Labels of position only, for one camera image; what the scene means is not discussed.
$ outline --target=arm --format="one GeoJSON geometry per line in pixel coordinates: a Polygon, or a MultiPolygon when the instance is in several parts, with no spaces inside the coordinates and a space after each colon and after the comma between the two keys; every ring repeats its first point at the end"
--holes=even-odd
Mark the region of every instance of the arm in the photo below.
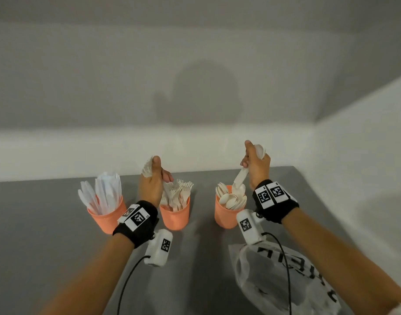
{"type": "Polygon", "coordinates": [[[123,234],[109,239],[101,253],[41,315],[102,314],[126,266],[134,244],[123,234]]]}
{"type": "MultiPolygon", "coordinates": [[[[250,187],[255,190],[269,179],[271,159],[268,155],[259,159],[250,141],[245,145],[246,156],[240,165],[249,169],[250,187]]],[[[401,303],[401,288],[383,270],[315,222],[297,205],[295,202],[290,209],[277,212],[272,207],[264,210],[263,215],[268,220],[282,223],[355,314],[386,315],[401,303]]]]}
{"type": "MultiPolygon", "coordinates": [[[[170,182],[173,177],[161,168],[158,156],[153,158],[152,173],[149,178],[141,175],[139,196],[141,200],[149,202],[153,210],[150,219],[155,221],[158,214],[156,208],[160,205],[163,193],[162,180],[170,182]]],[[[148,241],[153,234],[154,226],[148,227],[145,223],[135,232],[120,223],[101,253],[76,280],[46,305],[40,315],[102,314],[133,249],[148,241]]]]}

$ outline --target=wrist-mounted device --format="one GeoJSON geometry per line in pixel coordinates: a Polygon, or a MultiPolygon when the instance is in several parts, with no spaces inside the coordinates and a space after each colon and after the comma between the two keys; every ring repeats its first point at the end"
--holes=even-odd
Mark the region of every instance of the wrist-mounted device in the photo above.
{"type": "Polygon", "coordinates": [[[129,238],[135,248],[150,240],[154,235],[154,228],[158,223],[157,208],[148,201],[138,201],[131,205],[117,220],[119,225],[113,235],[121,233],[129,238]]]}
{"type": "Polygon", "coordinates": [[[270,179],[262,181],[253,192],[259,215],[266,220],[282,223],[282,219],[299,207],[298,201],[293,198],[278,182],[270,179]]]}

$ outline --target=forearm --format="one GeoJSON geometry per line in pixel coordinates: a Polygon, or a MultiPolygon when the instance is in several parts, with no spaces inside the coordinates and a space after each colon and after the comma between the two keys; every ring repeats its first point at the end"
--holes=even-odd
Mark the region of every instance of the forearm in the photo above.
{"type": "Polygon", "coordinates": [[[355,314],[386,315],[401,302],[401,288],[384,271],[299,208],[282,224],[355,314]]]}
{"type": "Polygon", "coordinates": [[[126,266],[134,244],[115,234],[101,254],[68,288],[52,300],[41,315],[102,314],[126,266]]]}

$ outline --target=left hand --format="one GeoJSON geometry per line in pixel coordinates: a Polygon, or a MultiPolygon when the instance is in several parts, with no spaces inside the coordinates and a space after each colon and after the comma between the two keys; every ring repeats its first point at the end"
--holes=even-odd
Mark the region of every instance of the left hand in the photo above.
{"type": "Polygon", "coordinates": [[[174,181],[172,174],[162,169],[160,157],[154,156],[152,159],[152,177],[145,178],[141,174],[139,179],[140,199],[148,201],[158,208],[163,195],[163,180],[165,182],[174,181]]]}

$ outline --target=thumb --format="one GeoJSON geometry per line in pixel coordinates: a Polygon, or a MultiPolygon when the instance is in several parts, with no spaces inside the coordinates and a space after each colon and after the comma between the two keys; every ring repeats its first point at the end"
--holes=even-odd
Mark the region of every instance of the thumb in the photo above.
{"type": "Polygon", "coordinates": [[[256,148],[254,147],[253,143],[250,140],[246,140],[244,142],[246,146],[246,152],[247,156],[249,156],[249,159],[258,159],[257,154],[256,154],[256,148]]]}
{"type": "Polygon", "coordinates": [[[152,159],[152,176],[153,177],[160,177],[162,178],[161,175],[161,159],[158,156],[154,156],[152,159]]]}

